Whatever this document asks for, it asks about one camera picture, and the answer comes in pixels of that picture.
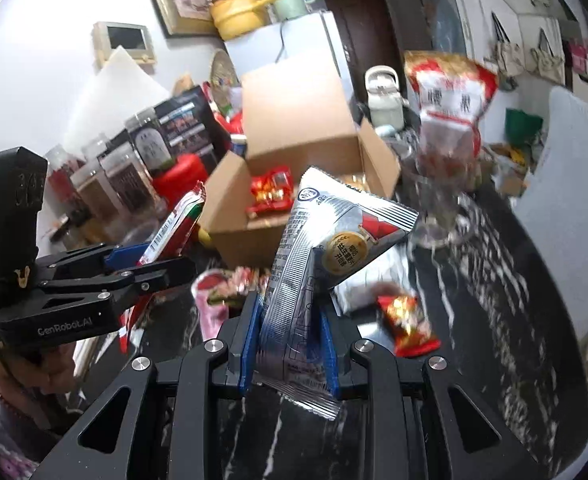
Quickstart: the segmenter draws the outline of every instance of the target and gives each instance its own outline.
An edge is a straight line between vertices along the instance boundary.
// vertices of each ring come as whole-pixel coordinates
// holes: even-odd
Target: blue gripper pad
[[[239,381],[239,389],[242,395],[244,395],[250,387],[254,365],[256,364],[256,351],[258,350],[258,336],[261,331],[260,319],[262,310],[263,297],[260,294],[257,294],[253,305],[253,312],[251,313],[250,325],[247,329],[247,336],[245,337],[243,355],[241,357],[241,380]]]
[[[339,381],[338,366],[336,363],[336,351],[334,350],[333,341],[331,340],[330,324],[327,320],[327,314],[321,308],[321,354],[325,364],[325,378],[327,387],[334,397],[338,397]]]
[[[138,260],[149,247],[149,243],[139,245],[130,245],[111,251],[111,254],[105,258],[105,266],[112,271],[136,267]]]

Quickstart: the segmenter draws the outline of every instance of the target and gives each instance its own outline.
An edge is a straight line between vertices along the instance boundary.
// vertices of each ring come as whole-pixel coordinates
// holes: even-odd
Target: gold circular label
[[[367,242],[352,231],[334,235],[323,254],[323,266],[340,276],[357,266],[367,256]]]

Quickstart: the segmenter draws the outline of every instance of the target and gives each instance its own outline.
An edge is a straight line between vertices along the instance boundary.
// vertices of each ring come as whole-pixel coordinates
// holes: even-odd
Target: cardboard box flap
[[[391,197],[401,174],[401,166],[394,152],[376,135],[374,128],[366,119],[360,123],[359,139],[363,151],[363,168],[367,170],[371,164],[371,169],[376,175],[376,179],[368,175],[371,190],[381,196]]]
[[[251,175],[242,157],[228,152],[205,183],[207,199],[199,225],[207,232],[243,230],[253,204]]]
[[[311,50],[263,66],[245,74],[242,84],[248,160],[355,135],[341,78],[327,52]]]

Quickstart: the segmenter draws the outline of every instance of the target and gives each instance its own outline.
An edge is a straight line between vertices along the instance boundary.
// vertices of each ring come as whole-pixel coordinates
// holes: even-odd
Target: human hand
[[[14,408],[36,418],[40,410],[20,386],[38,388],[45,395],[64,394],[71,391],[75,386],[73,359],[75,346],[74,342],[43,350],[40,365],[35,365],[15,352],[3,348],[2,355],[13,378],[0,360],[2,398]]]

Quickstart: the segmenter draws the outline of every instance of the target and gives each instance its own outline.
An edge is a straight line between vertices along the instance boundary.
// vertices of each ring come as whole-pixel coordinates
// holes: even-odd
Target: open box
[[[334,176],[365,174],[372,193],[391,197],[395,155],[363,121],[357,130],[330,56],[307,52],[243,77],[246,159],[228,152],[209,177],[200,226],[229,267],[271,267],[288,214],[248,220],[251,176],[285,164],[296,183],[309,166]]]

